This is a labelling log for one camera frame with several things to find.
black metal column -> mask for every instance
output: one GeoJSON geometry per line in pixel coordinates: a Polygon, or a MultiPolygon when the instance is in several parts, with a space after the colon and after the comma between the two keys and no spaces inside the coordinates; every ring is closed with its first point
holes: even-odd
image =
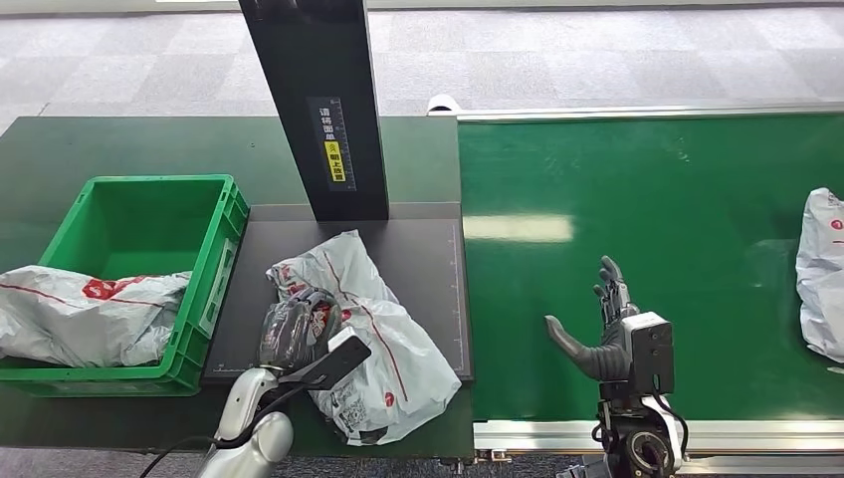
{"type": "Polygon", "coordinates": [[[364,0],[240,0],[317,221],[389,216],[364,0]]]}

barcode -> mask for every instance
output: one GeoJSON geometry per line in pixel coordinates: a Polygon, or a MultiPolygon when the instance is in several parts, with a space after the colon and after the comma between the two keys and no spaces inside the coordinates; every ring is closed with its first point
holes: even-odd
{"type": "Polygon", "coordinates": [[[345,409],[339,414],[339,417],[348,431],[357,431],[360,423],[366,419],[366,408],[363,407],[363,401],[360,397],[353,402],[346,402],[345,409]]]}

plastic parcel bag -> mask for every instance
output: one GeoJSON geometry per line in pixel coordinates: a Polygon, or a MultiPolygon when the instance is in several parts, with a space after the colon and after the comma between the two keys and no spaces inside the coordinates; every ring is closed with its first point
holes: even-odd
{"type": "Polygon", "coordinates": [[[844,204],[825,187],[809,194],[803,211],[797,293],[809,348],[844,362],[844,204]]]}
{"type": "Polygon", "coordinates": [[[400,440],[445,411],[460,380],[384,284],[357,231],[282,261],[267,276],[282,301],[305,284],[330,291],[342,307],[342,327],[372,350],[334,388],[311,392],[349,445],[400,440]]]}
{"type": "Polygon", "coordinates": [[[190,273],[118,281],[41,266],[0,274],[0,357],[68,366],[158,362],[190,273]]]}

gray carpet floor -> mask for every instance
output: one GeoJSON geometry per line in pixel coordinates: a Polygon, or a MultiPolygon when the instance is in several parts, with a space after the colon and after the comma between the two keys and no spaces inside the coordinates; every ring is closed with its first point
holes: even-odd
{"type": "MultiPolygon", "coordinates": [[[[844,101],[844,8],[376,12],[384,115],[468,109],[844,101]]],[[[0,17],[0,132],[18,116],[273,116],[240,14],[0,17]]],[[[127,453],[0,449],[0,478],[136,476],[127,453]]],[[[153,476],[190,476],[174,455],[153,476]]],[[[554,477],[564,456],[467,468],[554,477]]],[[[293,459],[278,477],[445,477],[432,460],[293,459]]]]}

warning label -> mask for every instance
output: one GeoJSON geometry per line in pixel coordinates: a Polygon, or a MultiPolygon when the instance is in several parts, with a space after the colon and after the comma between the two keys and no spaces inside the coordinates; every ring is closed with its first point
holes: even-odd
{"type": "Polygon", "coordinates": [[[323,168],[331,191],[355,191],[354,170],[338,97],[308,98],[316,140],[324,154],[323,168]]]}
{"type": "Polygon", "coordinates": [[[328,172],[334,182],[345,182],[345,170],[342,165],[342,154],[340,143],[337,141],[325,142],[325,154],[328,156],[328,172]]]}

